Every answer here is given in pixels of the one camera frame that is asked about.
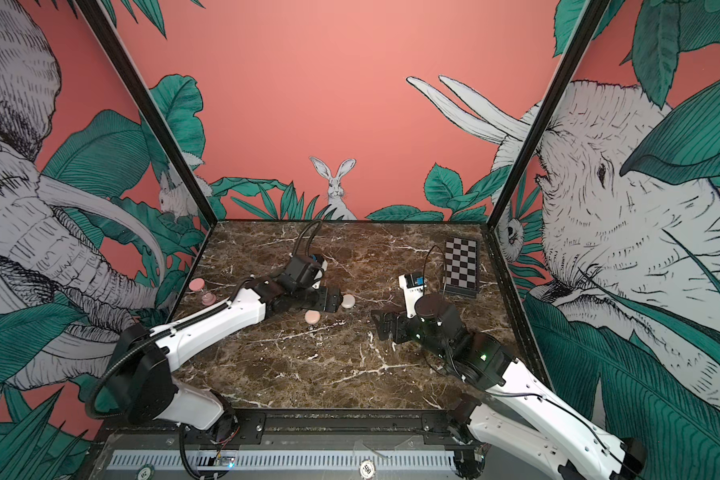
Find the pink earbud charging case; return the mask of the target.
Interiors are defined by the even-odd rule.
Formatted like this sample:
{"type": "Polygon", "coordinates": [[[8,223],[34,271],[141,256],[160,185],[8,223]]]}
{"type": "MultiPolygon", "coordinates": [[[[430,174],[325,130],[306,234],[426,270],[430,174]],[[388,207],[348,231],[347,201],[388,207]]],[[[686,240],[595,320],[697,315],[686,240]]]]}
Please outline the pink earbud charging case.
{"type": "Polygon", "coordinates": [[[320,319],[321,319],[321,314],[320,314],[319,311],[308,310],[308,311],[304,314],[304,319],[305,319],[305,321],[306,321],[307,324],[309,324],[309,325],[315,325],[315,324],[317,324],[317,323],[320,321],[320,319]]]}

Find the white round earbud case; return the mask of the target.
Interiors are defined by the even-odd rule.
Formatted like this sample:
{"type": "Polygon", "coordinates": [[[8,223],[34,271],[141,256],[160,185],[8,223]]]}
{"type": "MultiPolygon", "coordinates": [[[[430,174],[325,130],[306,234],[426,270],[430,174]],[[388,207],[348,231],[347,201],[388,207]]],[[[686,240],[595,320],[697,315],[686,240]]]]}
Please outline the white round earbud case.
{"type": "Polygon", "coordinates": [[[341,302],[341,306],[342,306],[344,309],[351,309],[351,308],[353,308],[354,305],[355,305],[355,303],[356,303],[356,299],[355,299],[355,297],[354,297],[353,295],[351,295],[351,294],[344,294],[344,295],[343,295],[343,297],[342,297],[342,302],[341,302]]]}

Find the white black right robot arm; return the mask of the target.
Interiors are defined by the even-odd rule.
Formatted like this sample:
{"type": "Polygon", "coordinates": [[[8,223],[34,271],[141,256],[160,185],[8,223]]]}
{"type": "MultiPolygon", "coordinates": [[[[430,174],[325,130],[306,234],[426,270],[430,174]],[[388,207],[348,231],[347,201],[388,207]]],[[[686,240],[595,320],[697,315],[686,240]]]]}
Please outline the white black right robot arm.
{"type": "Polygon", "coordinates": [[[443,296],[425,294],[406,311],[374,310],[371,318],[380,339],[417,343],[447,374],[520,417],[466,396],[450,413],[455,440],[496,446],[550,479],[639,478],[647,458],[639,440],[619,438],[575,411],[497,339],[469,330],[443,296]]]}

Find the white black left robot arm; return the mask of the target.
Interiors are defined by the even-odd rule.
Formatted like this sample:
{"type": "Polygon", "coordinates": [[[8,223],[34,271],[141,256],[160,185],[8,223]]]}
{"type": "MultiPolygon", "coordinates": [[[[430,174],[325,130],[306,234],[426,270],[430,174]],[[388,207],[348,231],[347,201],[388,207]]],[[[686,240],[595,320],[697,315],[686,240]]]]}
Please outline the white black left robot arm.
{"type": "Polygon", "coordinates": [[[232,295],[195,314],[151,329],[137,324],[120,336],[86,401],[92,419],[122,416],[131,425],[163,420],[220,443],[239,429],[224,396],[185,384],[174,372],[225,338],[291,310],[318,315],[340,310],[345,295],[324,285],[321,255],[295,254],[270,275],[242,280],[232,295]]]}

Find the folded black white chessboard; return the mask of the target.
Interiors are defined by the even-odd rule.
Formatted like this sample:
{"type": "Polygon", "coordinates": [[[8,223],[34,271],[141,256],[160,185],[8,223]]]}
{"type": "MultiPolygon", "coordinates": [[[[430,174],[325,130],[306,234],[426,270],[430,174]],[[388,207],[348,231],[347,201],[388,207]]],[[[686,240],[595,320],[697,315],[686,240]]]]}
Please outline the folded black white chessboard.
{"type": "Polygon", "coordinates": [[[444,291],[476,298],[480,290],[480,241],[452,237],[445,242],[444,291]]]}

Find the pink sand hourglass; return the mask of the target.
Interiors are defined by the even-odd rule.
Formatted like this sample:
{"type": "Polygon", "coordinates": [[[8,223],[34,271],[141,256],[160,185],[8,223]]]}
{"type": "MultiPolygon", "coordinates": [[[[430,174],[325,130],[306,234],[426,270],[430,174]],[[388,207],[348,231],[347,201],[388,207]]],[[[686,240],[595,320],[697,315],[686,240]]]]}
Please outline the pink sand hourglass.
{"type": "Polygon", "coordinates": [[[198,296],[204,306],[211,306],[217,302],[215,294],[208,289],[203,278],[193,278],[189,283],[189,289],[198,296]]]}

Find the black front mounting rail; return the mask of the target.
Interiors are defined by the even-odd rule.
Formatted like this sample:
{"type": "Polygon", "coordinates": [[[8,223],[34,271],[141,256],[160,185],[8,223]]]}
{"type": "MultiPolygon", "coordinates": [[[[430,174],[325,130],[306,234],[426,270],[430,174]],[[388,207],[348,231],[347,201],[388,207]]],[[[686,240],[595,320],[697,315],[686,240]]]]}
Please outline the black front mounting rail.
{"type": "Polygon", "coordinates": [[[102,424],[97,443],[115,434],[185,433],[203,445],[260,445],[266,434],[413,435],[427,445],[448,449],[476,445],[477,408],[460,404],[453,410],[378,409],[235,409],[230,406],[188,407],[160,418],[146,413],[117,415],[102,424]]]}

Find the black left corner frame post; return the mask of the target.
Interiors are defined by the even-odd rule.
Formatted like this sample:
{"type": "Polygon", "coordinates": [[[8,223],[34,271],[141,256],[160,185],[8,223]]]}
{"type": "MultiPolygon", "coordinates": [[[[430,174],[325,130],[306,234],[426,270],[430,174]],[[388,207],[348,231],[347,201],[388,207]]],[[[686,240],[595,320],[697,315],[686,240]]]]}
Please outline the black left corner frame post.
{"type": "Polygon", "coordinates": [[[201,192],[192,171],[185,162],[176,138],[155,103],[138,69],[135,67],[130,54],[124,47],[106,9],[99,1],[77,0],[75,4],[114,69],[117,71],[118,76],[138,107],[139,112],[146,120],[151,132],[155,135],[161,149],[177,170],[189,194],[197,204],[200,216],[209,224],[210,228],[213,229],[218,223],[217,217],[206,195],[201,192]]]}

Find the black corner frame post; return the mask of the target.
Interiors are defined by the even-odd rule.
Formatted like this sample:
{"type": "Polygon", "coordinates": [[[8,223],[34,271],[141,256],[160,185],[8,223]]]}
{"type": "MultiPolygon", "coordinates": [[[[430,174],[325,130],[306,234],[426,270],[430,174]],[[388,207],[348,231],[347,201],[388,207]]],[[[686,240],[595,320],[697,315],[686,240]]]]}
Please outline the black corner frame post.
{"type": "Polygon", "coordinates": [[[608,0],[587,1],[584,5],[571,40],[531,125],[530,132],[523,141],[522,148],[512,165],[499,199],[494,204],[494,209],[487,221],[489,230],[493,230],[498,226],[500,217],[510,201],[511,194],[519,184],[528,163],[534,157],[542,135],[559,106],[565,89],[571,81],[608,5],[608,0]]]}
{"type": "Polygon", "coordinates": [[[99,1],[77,0],[75,4],[114,69],[117,71],[118,76],[138,107],[139,112],[146,120],[151,132],[155,135],[161,149],[177,170],[189,194],[197,204],[200,216],[209,224],[210,228],[213,229],[218,223],[217,217],[206,195],[201,192],[192,171],[185,162],[176,138],[155,103],[138,69],[135,67],[130,54],[124,47],[106,9],[99,1]]]}

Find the black right corner frame post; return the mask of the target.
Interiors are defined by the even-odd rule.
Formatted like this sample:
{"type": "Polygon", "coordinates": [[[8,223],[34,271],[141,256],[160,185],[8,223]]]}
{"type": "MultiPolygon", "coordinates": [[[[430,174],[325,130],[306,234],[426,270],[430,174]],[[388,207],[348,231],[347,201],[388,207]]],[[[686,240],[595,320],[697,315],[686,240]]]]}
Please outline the black right corner frame post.
{"type": "Polygon", "coordinates": [[[608,0],[587,1],[584,5],[571,40],[531,125],[530,132],[523,141],[522,148],[512,165],[499,199],[494,204],[494,209],[487,221],[489,230],[493,230],[498,226],[500,217],[510,201],[511,194],[519,184],[528,163],[534,157],[542,135],[559,106],[565,89],[571,81],[608,5],[608,0]]]}

